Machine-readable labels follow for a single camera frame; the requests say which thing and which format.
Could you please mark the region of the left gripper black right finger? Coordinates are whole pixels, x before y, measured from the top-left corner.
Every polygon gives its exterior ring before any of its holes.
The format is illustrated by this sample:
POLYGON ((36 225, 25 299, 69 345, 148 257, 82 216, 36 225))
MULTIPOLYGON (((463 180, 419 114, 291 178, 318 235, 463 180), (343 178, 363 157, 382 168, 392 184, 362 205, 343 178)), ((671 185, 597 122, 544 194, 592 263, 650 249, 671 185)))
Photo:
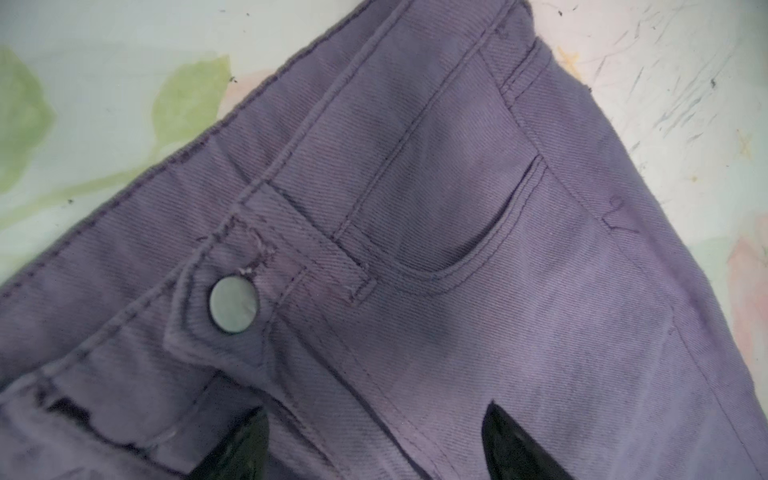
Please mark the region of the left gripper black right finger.
POLYGON ((491 402, 481 436, 492 480, 572 480, 573 477, 501 406, 491 402))

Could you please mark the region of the purple trousers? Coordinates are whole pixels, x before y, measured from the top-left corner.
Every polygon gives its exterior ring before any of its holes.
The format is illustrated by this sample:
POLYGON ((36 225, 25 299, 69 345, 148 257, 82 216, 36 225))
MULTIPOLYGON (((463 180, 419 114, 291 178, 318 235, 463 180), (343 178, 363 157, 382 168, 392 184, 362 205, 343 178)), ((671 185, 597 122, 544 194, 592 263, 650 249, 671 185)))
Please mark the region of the purple trousers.
POLYGON ((1 475, 763 479, 716 297, 526 1, 368 1, 1 289, 1 475))

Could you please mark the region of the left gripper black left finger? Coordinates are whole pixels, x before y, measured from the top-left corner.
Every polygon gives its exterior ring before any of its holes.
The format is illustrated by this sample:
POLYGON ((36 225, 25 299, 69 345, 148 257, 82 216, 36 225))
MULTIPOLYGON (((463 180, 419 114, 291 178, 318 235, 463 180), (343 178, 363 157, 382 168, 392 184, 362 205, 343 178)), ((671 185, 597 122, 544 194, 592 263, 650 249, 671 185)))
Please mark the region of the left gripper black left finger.
POLYGON ((261 480, 268 459, 269 421, 264 408, 250 412, 188 475, 188 480, 261 480))

